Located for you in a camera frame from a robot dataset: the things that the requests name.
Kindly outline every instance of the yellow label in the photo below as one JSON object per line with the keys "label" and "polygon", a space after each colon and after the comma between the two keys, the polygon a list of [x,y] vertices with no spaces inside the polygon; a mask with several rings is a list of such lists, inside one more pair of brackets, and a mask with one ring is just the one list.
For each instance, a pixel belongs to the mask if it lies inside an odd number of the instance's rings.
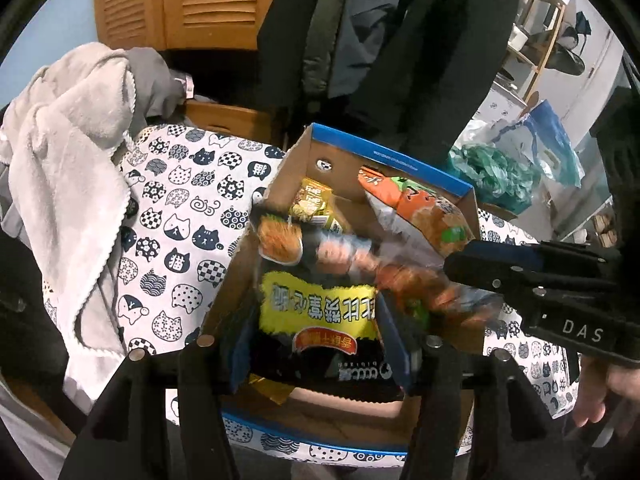
{"label": "yellow label", "polygon": [[371,321],[376,315],[374,286],[322,288],[274,270],[262,277],[262,293],[260,329],[265,333],[293,335],[313,326],[354,338],[378,338]]}

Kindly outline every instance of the cat-patterned tablecloth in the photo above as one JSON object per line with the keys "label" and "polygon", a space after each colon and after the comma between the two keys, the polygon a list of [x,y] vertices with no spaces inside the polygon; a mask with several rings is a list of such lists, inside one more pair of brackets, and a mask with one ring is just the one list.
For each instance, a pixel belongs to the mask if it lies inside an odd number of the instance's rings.
{"label": "cat-patterned tablecloth", "polygon": [[[114,316],[128,350],[170,352],[195,341],[220,290],[253,198],[266,190],[284,152],[274,146],[180,125],[150,126],[121,169],[131,200],[121,230],[123,255]],[[508,222],[479,211],[482,238],[503,243],[535,240]],[[44,283],[46,309],[56,322],[54,293]],[[528,337],[505,306],[498,333],[487,330],[484,352],[507,349],[553,416],[571,410],[564,349]],[[166,392],[166,415],[179,423],[176,390]],[[250,420],[225,414],[229,440],[270,455],[349,466],[402,466],[401,450],[346,449],[301,442]],[[470,449],[471,421],[459,453]]]}

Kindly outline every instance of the human hand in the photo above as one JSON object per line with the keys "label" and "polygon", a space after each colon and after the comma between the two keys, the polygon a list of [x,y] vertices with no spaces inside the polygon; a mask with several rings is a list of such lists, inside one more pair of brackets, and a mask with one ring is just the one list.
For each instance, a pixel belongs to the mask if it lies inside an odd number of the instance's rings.
{"label": "human hand", "polygon": [[623,368],[584,355],[580,364],[578,397],[572,412],[578,428],[587,422],[599,422],[602,419],[605,413],[604,399],[609,390],[640,402],[640,369]]}

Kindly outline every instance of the louvered cabinet door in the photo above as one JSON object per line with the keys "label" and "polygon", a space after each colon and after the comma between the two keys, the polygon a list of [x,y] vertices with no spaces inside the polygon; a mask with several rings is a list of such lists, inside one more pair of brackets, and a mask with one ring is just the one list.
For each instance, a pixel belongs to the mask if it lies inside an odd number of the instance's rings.
{"label": "louvered cabinet door", "polygon": [[164,0],[168,48],[257,49],[272,0]]}
{"label": "louvered cabinet door", "polygon": [[163,0],[94,0],[98,39],[111,48],[164,50]]}

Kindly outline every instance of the blue wall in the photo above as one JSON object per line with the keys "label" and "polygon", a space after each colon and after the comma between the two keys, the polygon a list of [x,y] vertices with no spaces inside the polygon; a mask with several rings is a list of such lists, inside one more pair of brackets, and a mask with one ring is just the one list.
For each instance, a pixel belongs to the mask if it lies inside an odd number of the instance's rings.
{"label": "blue wall", "polygon": [[47,0],[0,65],[0,107],[16,97],[41,66],[97,40],[94,0]]}

